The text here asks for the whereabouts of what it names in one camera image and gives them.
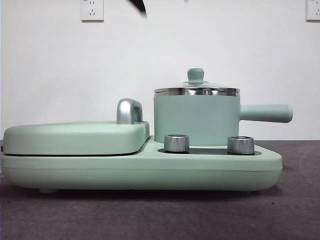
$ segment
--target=white wall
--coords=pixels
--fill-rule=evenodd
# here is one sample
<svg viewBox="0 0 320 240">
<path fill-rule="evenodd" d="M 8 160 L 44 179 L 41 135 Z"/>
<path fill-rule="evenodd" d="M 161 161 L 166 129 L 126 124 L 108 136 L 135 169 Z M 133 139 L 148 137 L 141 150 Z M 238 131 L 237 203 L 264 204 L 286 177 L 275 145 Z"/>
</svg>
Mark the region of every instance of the white wall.
<svg viewBox="0 0 320 240">
<path fill-rule="evenodd" d="M 121 98 L 140 101 L 153 127 L 153 90 L 201 67 L 205 80 L 240 88 L 242 104 L 293 106 L 291 123 L 242 121 L 241 135 L 320 139 L 320 23 L 305 22 L 304 0 L 145 0 L 147 19 L 105 0 L 104 23 L 82 23 L 80 0 L 1 4 L 2 136 L 115 120 Z"/>
</svg>

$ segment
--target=dark tabletop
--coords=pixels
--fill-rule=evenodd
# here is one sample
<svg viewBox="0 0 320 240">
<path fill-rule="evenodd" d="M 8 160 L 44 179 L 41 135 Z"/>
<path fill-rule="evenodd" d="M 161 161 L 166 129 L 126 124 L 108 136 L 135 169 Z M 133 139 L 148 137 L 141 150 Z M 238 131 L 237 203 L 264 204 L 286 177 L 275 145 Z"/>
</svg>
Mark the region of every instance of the dark tabletop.
<svg viewBox="0 0 320 240">
<path fill-rule="evenodd" d="M 280 153 L 276 186 L 235 191 L 60 190 L 0 183 L 1 240 L 320 239 L 320 141 L 257 141 Z"/>
</svg>

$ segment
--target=chrome handle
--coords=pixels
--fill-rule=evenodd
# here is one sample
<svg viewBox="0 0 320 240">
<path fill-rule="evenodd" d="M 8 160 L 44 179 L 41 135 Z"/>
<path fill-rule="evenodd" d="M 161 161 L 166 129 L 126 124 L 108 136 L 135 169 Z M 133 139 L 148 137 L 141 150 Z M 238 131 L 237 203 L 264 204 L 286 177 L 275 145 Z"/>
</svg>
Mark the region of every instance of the chrome handle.
<svg viewBox="0 0 320 240">
<path fill-rule="evenodd" d="M 140 102 L 130 98 L 124 98 L 118 102 L 116 124 L 134 124 L 134 122 L 142 121 L 142 105 Z"/>
</svg>

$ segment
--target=lid knob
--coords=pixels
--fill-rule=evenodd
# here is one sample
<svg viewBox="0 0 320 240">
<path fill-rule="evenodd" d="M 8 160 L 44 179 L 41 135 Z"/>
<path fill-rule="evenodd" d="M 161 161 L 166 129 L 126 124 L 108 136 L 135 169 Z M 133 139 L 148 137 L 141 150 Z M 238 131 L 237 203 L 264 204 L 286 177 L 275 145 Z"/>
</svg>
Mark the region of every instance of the lid knob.
<svg viewBox="0 0 320 240">
<path fill-rule="evenodd" d="M 203 84 L 205 71 L 202 68 L 190 68 L 188 70 L 188 84 Z"/>
</svg>

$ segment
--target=silver knob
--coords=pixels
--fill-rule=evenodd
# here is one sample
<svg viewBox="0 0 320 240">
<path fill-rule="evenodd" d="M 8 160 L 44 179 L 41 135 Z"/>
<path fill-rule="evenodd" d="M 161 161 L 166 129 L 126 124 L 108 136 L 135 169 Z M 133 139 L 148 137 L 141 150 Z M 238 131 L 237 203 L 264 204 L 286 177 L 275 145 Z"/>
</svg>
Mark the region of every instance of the silver knob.
<svg viewBox="0 0 320 240">
<path fill-rule="evenodd" d="M 189 137 L 187 135 L 170 134 L 164 137 L 164 150 L 168 152 L 188 152 Z"/>
<path fill-rule="evenodd" d="M 228 137 L 228 152 L 232 154 L 249 155 L 255 153 L 253 137 L 230 136 Z"/>
</svg>

